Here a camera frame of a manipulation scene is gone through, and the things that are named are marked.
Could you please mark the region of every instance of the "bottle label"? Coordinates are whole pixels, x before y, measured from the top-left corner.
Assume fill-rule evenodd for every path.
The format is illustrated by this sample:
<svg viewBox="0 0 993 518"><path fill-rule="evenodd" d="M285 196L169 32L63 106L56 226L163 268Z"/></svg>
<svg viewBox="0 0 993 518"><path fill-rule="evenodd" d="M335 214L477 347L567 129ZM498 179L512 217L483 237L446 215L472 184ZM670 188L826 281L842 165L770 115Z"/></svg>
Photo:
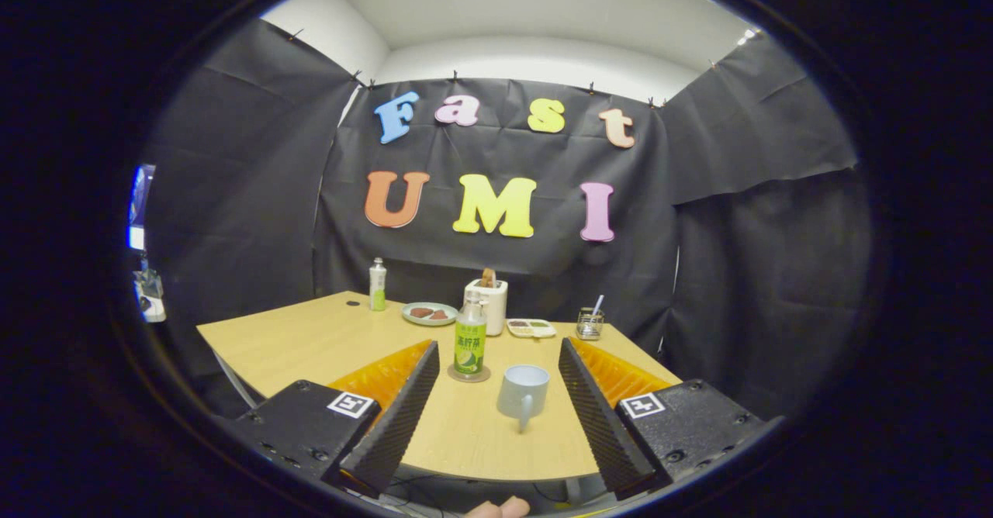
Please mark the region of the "bottle label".
<svg viewBox="0 0 993 518"><path fill-rule="evenodd" d="M475 375L483 370L486 324L469 326L455 323L455 371Z"/></svg>
<svg viewBox="0 0 993 518"><path fill-rule="evenodd" d="M386 310L386 290L376 289L372 293L372 310Z"/></svg>

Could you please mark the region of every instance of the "finger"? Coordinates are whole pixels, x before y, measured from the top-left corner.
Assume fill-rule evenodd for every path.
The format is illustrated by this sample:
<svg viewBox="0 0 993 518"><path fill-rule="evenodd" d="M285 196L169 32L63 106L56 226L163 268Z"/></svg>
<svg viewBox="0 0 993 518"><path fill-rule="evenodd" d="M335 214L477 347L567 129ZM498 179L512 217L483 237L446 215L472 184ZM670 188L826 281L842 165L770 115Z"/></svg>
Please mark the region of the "finger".
<svg viewBox="0 0 993 518"><path fill-rule="evenodd" d="M468 511L465 518L503 518L500 507L489 500Z"/></svg>
<svg viewBox="0 0 993 518"><path fill-rule="evenodd" d="M527 516L528 512L531 512L531 505L522 498L511 496L504 504L500 505L500 511L503 518L521 518L521 516Z"/></svg>

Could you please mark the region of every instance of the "white wall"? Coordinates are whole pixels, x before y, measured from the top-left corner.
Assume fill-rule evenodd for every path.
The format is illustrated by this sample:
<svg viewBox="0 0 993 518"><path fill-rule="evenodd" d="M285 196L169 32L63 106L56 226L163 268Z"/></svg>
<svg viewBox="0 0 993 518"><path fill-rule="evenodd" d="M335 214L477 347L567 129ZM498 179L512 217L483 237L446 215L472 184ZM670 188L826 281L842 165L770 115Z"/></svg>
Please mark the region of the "white wall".
<svg viewBox="0 0 993 518"><path fill-rule="evenodd" d="M450 78L536 80L585 88L660 104L699 72L627 49L588 41L525 36L469 37L394 51L345 0L287 0L263 20L279 26L359 79L377 84Z"/></svg>
<svg viewBox="0 0 993 518"><path fill-rule="evenodd" d="M471 37L397 49L376 83L450 78L511 78L588 87L647 102L671 98L700 74L625 49L545 37Z"/></svg>
<svg viewBox="0 0 993 518"><path fill-rule="evenodd" d="M348 72L362 70L362 82L375 78L389 54L382 36L345 0L287 0L262 14L262 19L291 34L302 29L297 39Z"/></svg>

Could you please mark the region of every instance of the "letter m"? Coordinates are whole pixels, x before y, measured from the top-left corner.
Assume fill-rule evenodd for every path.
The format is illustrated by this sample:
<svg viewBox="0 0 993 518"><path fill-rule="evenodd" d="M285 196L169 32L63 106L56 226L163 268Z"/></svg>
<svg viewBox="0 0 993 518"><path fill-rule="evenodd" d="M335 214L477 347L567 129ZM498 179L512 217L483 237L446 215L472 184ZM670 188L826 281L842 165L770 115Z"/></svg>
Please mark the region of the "letter m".
<svg viewBox="0 0 993 518"><path fill-rule="evenodd" d="M492 233L503 219L500 234L508 237L530 237L535 234L531 227L531 193L537 188L537 183L528 178L512 178L503 187L500 197L493 193L493 186L485 175L462 175L458 180L465 187L462 196L462 213L458 221L452 224L452 229L460 233L475 233L479 231L476 223L476 212L479 220L483 221L483 229Z"/></svg>

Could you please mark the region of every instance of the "pink letter i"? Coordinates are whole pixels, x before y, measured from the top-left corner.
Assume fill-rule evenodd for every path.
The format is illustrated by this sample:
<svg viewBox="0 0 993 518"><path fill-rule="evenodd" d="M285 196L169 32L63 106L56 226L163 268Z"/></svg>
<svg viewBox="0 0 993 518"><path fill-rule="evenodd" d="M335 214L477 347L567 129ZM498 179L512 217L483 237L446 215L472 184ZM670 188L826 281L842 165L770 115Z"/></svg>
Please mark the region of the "pink letter i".
<svg viewBox="0 0 993 518"><path fill-rule="evenodd" d="M614 187L602 182L584 182L579 187L586 193L586 227L579 236L585 241L613 241L607 198L614 194Z"/></svg>

